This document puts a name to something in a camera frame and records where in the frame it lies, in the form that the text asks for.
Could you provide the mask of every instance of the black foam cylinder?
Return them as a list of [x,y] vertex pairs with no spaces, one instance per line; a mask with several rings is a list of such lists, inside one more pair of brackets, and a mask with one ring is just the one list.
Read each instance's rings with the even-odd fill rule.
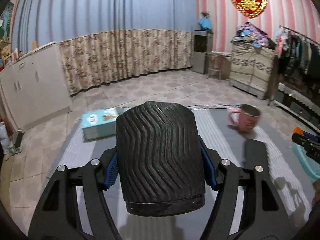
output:
[[170,216],[204,206],[204,171],[194,114],[148,101],[116,119],[118,166],[127,211]]

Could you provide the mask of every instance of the metal screw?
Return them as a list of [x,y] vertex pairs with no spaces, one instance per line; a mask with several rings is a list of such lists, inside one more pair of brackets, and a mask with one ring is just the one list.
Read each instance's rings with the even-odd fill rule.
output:
[[231,162],[230,162],[229,160],[227,160],[227,159],[223,159],[223,160],[221,161],[221,163],[222,163],[222,165],[224,165],[224,166],[229,166]]
[[263,171],[263,168],[260,165],[256,166],[255,169],[256,169],[257,172],[262,172]]
[[66,169],[65,165],[60,165],[57,170],[58,171],[64,171]]
[[100,163],[99,159],[93,159],[90,161],[91,165],[98,165]]

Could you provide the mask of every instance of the chinese character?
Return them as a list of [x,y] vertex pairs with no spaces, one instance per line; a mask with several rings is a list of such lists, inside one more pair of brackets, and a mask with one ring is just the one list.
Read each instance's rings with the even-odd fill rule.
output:
[[256,0],[241,0],[239,3],[244,10],[256,11],[258,9],[258,5],[260,2],[256,2]]

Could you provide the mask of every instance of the plastic bag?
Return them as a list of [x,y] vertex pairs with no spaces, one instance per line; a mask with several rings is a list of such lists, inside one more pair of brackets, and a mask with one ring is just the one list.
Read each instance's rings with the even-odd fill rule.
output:
[[1,142],[4,155],[9,154],[10,140],[9,140],[4,122],[0,122],[0,142]]

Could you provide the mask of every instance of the wooden stool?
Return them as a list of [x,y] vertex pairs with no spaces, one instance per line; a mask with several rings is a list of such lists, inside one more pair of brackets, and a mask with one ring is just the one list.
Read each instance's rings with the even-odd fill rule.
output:
[[208,69],[207,78],[209,78],[210,71],[215,71],[215,72],[219,72],[219,80],[221,80],[221,75],[222,75],[224,64],[220,64],[220,66],[219,66],[217,64],[217,58],[223,57],[224,59],[227,59],[228,57],[231,57],[231,53],[211,51],[211,52],[205,52],[205,54],[206,54],[206,56],[210,56],[211,61],[214,59],[214,65],[210,64],[210,67]]

